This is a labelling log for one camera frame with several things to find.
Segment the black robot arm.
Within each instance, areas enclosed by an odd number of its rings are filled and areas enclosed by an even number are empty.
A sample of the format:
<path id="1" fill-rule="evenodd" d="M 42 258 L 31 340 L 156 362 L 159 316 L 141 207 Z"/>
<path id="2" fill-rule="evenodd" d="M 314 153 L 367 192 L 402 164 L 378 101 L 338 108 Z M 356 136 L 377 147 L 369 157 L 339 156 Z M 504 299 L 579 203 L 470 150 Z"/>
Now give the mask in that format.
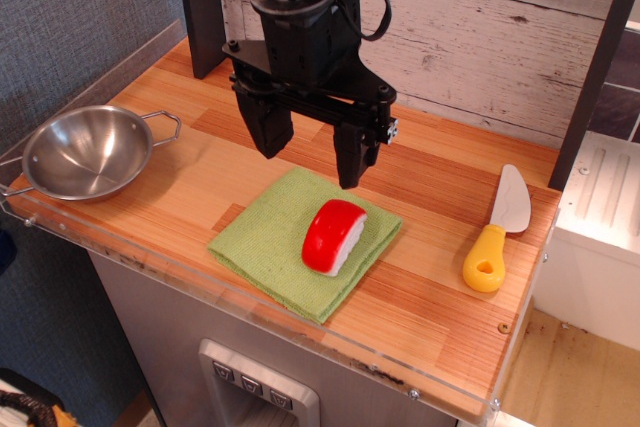
<path id="1" fill-rule="evenodd" d="M 391 115 L 396 91 L 360 59 L 362 42 L 380 39 L 362 30 L 360 0 L 250 0 L 259 14 L 261 41 L 230 40 L 231 77 L 239 110 L 258 151 L 276 156 L 292 139 L 299 113 L 334 129 L 342 188 L 358 186 L 377 161 L 379 147 L 397 134 Z"/>

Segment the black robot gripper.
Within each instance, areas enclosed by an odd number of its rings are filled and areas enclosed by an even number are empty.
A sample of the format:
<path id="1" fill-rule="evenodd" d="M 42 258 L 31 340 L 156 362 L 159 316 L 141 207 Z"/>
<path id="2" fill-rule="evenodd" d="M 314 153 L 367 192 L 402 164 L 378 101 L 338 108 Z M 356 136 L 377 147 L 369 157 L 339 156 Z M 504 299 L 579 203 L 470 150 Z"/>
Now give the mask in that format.
<path id="1" fill-rule="evenodd" d="M 261 40 L 230 40 L 233 88 L 256 149 L 275 157 L 294 134 L 291 112 L 334 126 L 342 189 L 359 185 L 376 164 L 380 143 L 397 134 L 390 113 L 395 90 L 364 66 L 363 41 L 379 39 L 390 15 L 373 33 L 362 31 L 360 0 L 251 0 Z"/>

